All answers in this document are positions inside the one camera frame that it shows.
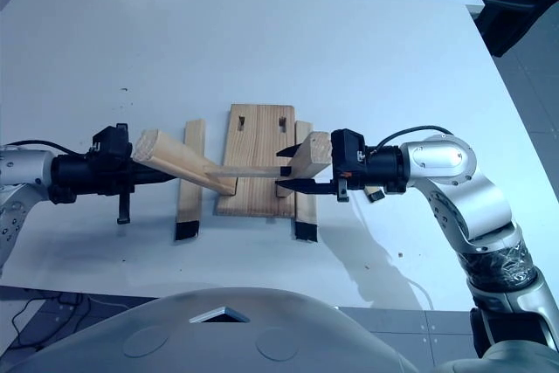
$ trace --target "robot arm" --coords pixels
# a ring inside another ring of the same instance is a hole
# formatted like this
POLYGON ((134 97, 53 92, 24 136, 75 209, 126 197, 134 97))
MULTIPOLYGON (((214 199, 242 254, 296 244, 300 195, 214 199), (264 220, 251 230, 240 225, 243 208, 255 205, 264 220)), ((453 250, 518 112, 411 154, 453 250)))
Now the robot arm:
POLYGON ((132 161, 126 124, 100 131, 83 155, 54 156, 49 151, 21 149, 18 145, 22 143, 31 142, 0 148, 0 275, 25 217, 36 203, 69 204, 79 195, 118 195, 117 223, 126 224, 135 185, 174 178, 132 161))
POLYGON ((333 179, 277 184, 307 194, 383 187, 387 194, 416 188, 427 198, 441 230, 466 272, 476 305, 471 321, 481 356, 496 342, 525 340, 559 348, 559 309, 534 266, 502 192, 480 171, 465 142, 449 132, 400 147, 368 147, 362 135, 332 133, 333 179))

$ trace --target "office chair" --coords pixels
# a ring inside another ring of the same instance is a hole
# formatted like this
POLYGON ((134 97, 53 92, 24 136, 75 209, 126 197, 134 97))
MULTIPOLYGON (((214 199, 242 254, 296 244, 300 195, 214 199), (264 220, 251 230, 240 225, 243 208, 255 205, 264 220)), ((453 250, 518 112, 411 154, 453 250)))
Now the office chair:
POLYGON ((475 23, 489 52, 501 57, 558 0, 483 0, 475 23))

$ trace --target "slotted wooden board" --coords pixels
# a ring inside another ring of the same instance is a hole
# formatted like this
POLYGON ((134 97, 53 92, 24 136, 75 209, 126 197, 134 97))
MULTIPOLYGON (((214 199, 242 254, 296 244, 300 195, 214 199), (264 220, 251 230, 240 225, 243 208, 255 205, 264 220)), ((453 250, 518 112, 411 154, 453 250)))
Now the slotted wooden board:
MULTIPOLYGON (((224 165, 286 165, 287 157, 276 152, 294 145, 295 110, 282 105, 231 106, 224 165)), ((295 215, 294 194, 276 197, 273 179, 239 178, 232 197, 220 197, 217 214, 256 218, 292 218, 295 215)))

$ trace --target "floor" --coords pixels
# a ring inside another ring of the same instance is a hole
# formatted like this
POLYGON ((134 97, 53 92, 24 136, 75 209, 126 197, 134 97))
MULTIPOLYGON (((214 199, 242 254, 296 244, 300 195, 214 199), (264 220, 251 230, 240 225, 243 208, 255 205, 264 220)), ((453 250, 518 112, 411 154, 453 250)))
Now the floor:
MULTIPOLYGON (((0 0, 0 10, 8 1, 0 0)), ((559 3, 550 8, 511 51, 500 59, 495 58, 494 62, 559 196, 559 3)), ((13 294, 18 294, 18 298, 21 294, 46 297, 45 304, 20 335, 21 343, 26 344, 42 341, 59 329, 42 346, 148 300, 76 294, 59 296, 56 292, 42 292, 41 295, 0 287, 0 300, 9 299, 13 294)), ((444 361, 476 356, 467 313, 342 310, 402 352, 421 371, 429 371, 433 365, 444 361)), ((9 349, 0 358, 0 373, 35 351, 35 348, 9 349)))
POLYGON ((494 62, 559 197, 559 3, 494 62))

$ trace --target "wooden structure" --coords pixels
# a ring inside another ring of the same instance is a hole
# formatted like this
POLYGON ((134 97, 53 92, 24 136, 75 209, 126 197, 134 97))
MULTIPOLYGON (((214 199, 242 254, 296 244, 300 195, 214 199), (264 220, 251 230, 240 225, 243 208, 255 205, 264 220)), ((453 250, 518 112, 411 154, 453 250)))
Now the wooden structure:
POLYGON ((308 122, 295 123, 293 107, 234 104, 224 166, 204 157, 201 120, 187 123, 185 143, 160 130, 144 131, 133 158, 182 179, 176 237, 188 238, 197 234, 201 186, 220 194, 217 214, 296 218, 304 225, 316 226, 315 197, 276 188, 275 180, 312 178, 330 165, 331 153, 329 133, 312 131, 308 122), (296 143, 300 146, 292 158, 276 156, 296 143))

